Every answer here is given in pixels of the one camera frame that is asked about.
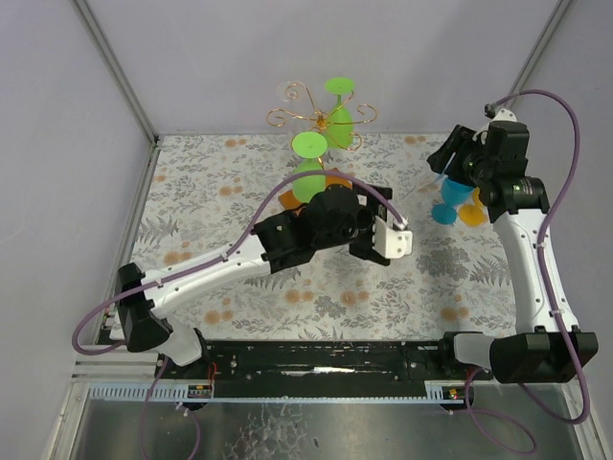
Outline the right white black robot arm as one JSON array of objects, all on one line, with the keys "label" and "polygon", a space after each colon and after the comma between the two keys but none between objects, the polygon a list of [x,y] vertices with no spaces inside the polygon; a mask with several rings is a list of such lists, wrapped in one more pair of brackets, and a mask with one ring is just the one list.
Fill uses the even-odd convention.
[{"label": "right white black robot arm", "polygon": [[598,351],[572,313],[556,269],[541,179],[526,174],[530,133],[515,121],[492,121],[477,132],[455,126],[427,163],[475,187],[505,250],[516,307],[516,333],[446,333],[454,359],[489,370],[500,383],[565,383]]}]

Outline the orange wine glass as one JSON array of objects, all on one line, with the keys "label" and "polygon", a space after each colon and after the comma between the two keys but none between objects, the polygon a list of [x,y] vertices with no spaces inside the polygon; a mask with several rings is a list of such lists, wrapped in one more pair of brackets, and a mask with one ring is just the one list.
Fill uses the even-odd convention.
[{"label": "orange wine glass", "polygon": [[466,226],[477,227],[488,220],[485,206],[479,197],[480,189],[475,188],[469,201],[464,203],[458,210],[458,218]]}]

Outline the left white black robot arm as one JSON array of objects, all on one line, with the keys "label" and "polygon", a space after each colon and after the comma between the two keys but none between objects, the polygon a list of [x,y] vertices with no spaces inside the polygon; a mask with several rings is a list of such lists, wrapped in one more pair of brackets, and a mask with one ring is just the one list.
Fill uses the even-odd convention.
[{"label": "left white black robot arm", "polygon": [[331,185],[296,210],[257,223],[237,246],[219,248],[182,264],[142,270],[135,263],[118,272],[124,295],[117,312],[131,353],[157,351],[186,366],[204,356],[196,331],[171,320],[172,313],[199,295],[247,278],[307,264],[316,252],[346,245],[357,258],[388,265],[406,252],[405,235],[390,227],[374,195]]}]

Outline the blue wine glass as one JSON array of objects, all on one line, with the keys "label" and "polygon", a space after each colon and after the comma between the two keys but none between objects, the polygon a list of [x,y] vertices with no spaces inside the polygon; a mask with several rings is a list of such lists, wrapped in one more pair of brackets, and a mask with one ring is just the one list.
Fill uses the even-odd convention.
[{"label": "blue wine glass", "polygon": [[458,217],[457,208],[465,204],[474,190],[474,187],[446,178],[441,186],[442,202],[432,207],[432,219],[442,225],[453,224]]}]

